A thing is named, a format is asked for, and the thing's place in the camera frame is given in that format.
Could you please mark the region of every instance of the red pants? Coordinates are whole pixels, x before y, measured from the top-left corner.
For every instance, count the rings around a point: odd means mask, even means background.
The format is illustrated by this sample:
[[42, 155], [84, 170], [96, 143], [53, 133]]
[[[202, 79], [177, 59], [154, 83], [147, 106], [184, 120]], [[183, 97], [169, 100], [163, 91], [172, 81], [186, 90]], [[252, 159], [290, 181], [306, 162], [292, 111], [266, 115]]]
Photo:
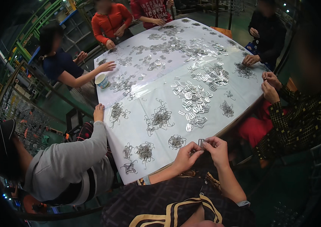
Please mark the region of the red pants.
[[260, 109], [255, 113], [257, 118], [249, 117], [239, 128], [239, 135], [249, 141], [252, 148], [254, 148], [260, 140], [273, 128], [272, 120], [270, 120], [269, 106], [272, 104], [264, 101]]

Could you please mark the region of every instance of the plastic sheet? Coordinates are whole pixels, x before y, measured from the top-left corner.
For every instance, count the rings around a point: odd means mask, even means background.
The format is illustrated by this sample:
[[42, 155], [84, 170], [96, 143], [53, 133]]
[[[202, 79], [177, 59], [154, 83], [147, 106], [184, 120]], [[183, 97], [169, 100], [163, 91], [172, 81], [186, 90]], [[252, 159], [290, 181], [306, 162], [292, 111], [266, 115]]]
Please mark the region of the plastic sheet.
[[[178, 25], [180, 27], [191, 26], [192, 23], [196, 23], [196, 21], [191, 20], [190, 23], [183, 23], [181, 20], [172, 21], [169, 24]], [[222, 56], [222, 60], [217, 60], [214, 57], [204, 56], [202, 60], [200, 60], [200, 66], [203, 65], [205, 67], [211, 67], [217, 62], [222, 62], [224, 65], [222, 67], [229, 73], [229, 83], [225, 86], [217, 87], [216, 91], [211, 91], [208, 88], [208, 85], [203, 81], [197, 81], [192, 79], [190, 75], [192, 73], [188, 72], [188, 66], [193, 67], [195, 65], [194, 61], [184, 62], [186, 58], [181, 58], [183, 53], [178, 51], [171, 52], [170, 54], [165, 54], [162, 52], [158, 52], [157, 55], [153, 55], [150, 50], [143, 51], [142, 54], [135, 55], [136, 51], [129, 56], [129, 52], [131, 51], [133, 46], [140, 45], [139, 40], [141, 40], [141, 44], [146, 45], [156, 45], [159, 43], [164, 43], [169, 40], [170, 37], [167, 36], [167, 40], [149, 40], [148, 36], [150, 34], [163, 34], [164, 30], [158, 30], [158, 27], [152, 28], [150, 30], [144, 31], [120, 44], [121, 49], [121, 58], [125, 57], [133, 57], [132, 62], [133, 66], [138, 64], [140, 58], [144, 58], [145, 56], [151, 54], [152, 60], [160, 59], [160, 55], [164, 55], [166, 57], [166, 68], [164, 70], [157, 71], [147, 71], [147, 67], [143, 67], [143, 70], [140, 71], [135, 78], [131, 80], [137, 80], [137, 84], [132, 87], [132, 93], [135, 93], [135, 98], [132, 100], [126, 96], [122, 95], [122, 92], [113, 93], [110, 89], [101, 90], [98, 88], [98, 97], [99, 102], [107, 105], [105, 110], [104, 123], [106, 125], [108, 141], [110, 148], [112, 150], [117, 168], [121, 175], [121, 178], [124, 184], [130, 183], [136, 179], [139, 179], [145, 175], [148, 175], [167, 164], [174, 161], [177, 150], [169, 147], [168, 140], [172, 135], [180, 135], [183, 138], [187, 139], [186, 143], [191, 141], [198, 141], [200, 138], [207, 138], [217, 134], [220, 130], [230, 124], [233, 120], [235, 120], [240, 114], [242, 114], [261, 94], [261, 83], [262, 78], [261, 74], [264, 71], [263, 66], [259, 63], [254, 65], [254, 69], [252, 72], [257, 75], [257, 79], [247, 79], [240, 77], [237, 72], [235, 72], [236, 66], [234, 63], [241, 62], [243, 60], [242, 50], [238, 49], [239, 44], [235, 47], [231, 46], [226, 42], [226, 36], [224, 38], [219, 38], [218, 35], [212, 35], [210, 32], [214, 32], [216, 34], [220, 34], [219, 32], [212, 30], [211, 28], [202, 25], [201, 26], [193, 26], [194, 28], [184, 28], [184, 32], [177, 34], [179, 37], [183, 38], [183, 40], [187, 41], [187, 44], [190, 44], [190, 39], [204, 38], [205, 41], [202, 43], [206, 44], [209, 49], [213, 49], [208, 42], [215, 41], [222, 46], [227, 48], [227, 56]], [[203, 30], [202, 28], [206, 27], [211, 31]], [[103, 59], [104, 57], [108, 58], [108, 60], [116, 60], [116, 56], [108, 56], [107, 53], [104, 53], [99, 58]], [[109, 81], [112, 81], [111, 77], [114, 75], [121, 75], [125, 71], [127, 74], [125, 78], [129, 75], [134, 74], [138, 69], [133, 66], [119, 66], [116, 71], [109, 72], [107, 74]], [[204, 71], [201, 70], [201, 67], [198, 67], [193, 73], [201, 72], [202, 75], [205, 75]], [[144, 80], [138, 80], [138, 76], [142, 73], [147, 74]], [[194, 86], [202, 86], [204, 91], [209, 91], [213, 94], [213, 97], [210, 98], [210, 103], [208, 103], [211, 107], [208, 113], [198, 113], [197, 115], [207, 117], [208, 121], [204, 124], [203, 128], [194, 127], [191, 132], [186, 131], [186, 124], [188, 121], [185, 116], [180, 115], [178, 112], [180, 110], [185, 111], [185, 109], [181, 106], [182, 99], [178, 96], [174, 95], [173, 90], [171, 88], [171, 84], [175, 81], [179, 82], [187, 82], [190, 81]], [[226, 92], [231, 91], [233, 94], [232, 100], [231, 98], [225, 95]], [[154, 114], [154, 110], [160, 106], [160, 103], [157, 100], [163, 100], [163, 102], [167, 103], [167, 110], [171, 111], [171, 118], [169, 120], [170, 124], [175, 123], [172, 127], [164, 127], [157, 129], [153, 132], [151, 136], [148, 135], [147, 131], [147, 123], [145, 121], [145, 116], [150, 118], [152, 114]], [[226, 101], [229, 105], [233, 105], [232, 110], [234, 111], [233, 117], [227, 117], [222, 115], [223, 111], [220, 109], [220, 105]], [[114, 127], [110, 121], [111, 116], [111, 105], [114, 102], [122, 103], [123, 110], [128, 110], [131, 113], [127, 114], [128, 119], [124, 119], [120, 116], [120, 124], [119, 122], [115, 122]], [[134, 163], [134, 168], [137, 171], [135, 173], [126, 174], [124, 168], [121, 168], [125, 163], [129, 163], [128, 159], [124, 158], [122, 153], [124, 147], [127, 143], [130, 143], [133, 147], [139, 146], [142, 143], [151, 142], [154, 144], [154, 149], [152, 150], [152, 156], [154, 160], [146, 163], [142, 163], [142, 160], [139, 159], [139, 156], [135, 154], [137, 149], [132, 151], [132, 156], [130, 159], [132, 161], [138, 160], [138, 162]]]

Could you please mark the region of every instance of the gray sweater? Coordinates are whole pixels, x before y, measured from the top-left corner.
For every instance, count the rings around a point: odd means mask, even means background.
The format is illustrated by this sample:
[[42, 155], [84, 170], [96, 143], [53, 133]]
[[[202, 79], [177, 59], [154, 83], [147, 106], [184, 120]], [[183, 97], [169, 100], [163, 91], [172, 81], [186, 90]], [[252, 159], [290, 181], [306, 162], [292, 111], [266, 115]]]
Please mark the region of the gray sweater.
[[53, 144], [31, 161], [23, 189], [43, 202], [57, 198], [70, 183], [82, 182], [82, 188], [71, 205], [84, 203], [89, 195], [91, 168], [95, 179], [95, 196], [111, 188], [114, 173], [108, 158], [105, 126], [94, 123], [91, 138], [84, 141]]

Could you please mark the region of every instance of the orange jacket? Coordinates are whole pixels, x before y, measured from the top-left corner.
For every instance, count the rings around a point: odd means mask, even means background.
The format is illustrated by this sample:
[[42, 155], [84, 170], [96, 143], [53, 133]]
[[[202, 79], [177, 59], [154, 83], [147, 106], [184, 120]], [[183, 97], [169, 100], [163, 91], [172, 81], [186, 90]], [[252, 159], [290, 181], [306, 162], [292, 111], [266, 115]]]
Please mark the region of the orange jacket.
[[106, 45], [109, 38], [115, 38], [114, 33], [123, 24], [126, 24], [126, 28], [128, 28], [132, 19], [133, 16], [123, 4], [113, 4], [109, 14], [95, 13], [92, 18], [91, 24], [92, 29], [94, 30], [94, 36], [97, 40]]

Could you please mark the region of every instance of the black and gold shirt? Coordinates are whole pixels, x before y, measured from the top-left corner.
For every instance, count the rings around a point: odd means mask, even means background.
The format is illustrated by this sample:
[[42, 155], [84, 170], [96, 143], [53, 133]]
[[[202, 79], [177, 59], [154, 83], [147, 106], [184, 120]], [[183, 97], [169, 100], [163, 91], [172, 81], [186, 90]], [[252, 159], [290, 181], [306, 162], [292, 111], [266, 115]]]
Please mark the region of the black and gold shirt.
[[273, 128], [253, 149], [260, 159], [304, 151], [321, 143], [321, 92], [308, 96], [283, 86], [278, 93], [289, 103], [289, 112], [284, 114], [281, 102], [269, 107]]
[[143, 179], [122, 188], [102, 213], [103, 226], [181, 226], [202, 205], [205, 220], [224, 226], [255, 226], [246, 205], [222, 196], [217, 179], [206, 171], [189, 171], [146, 185]]

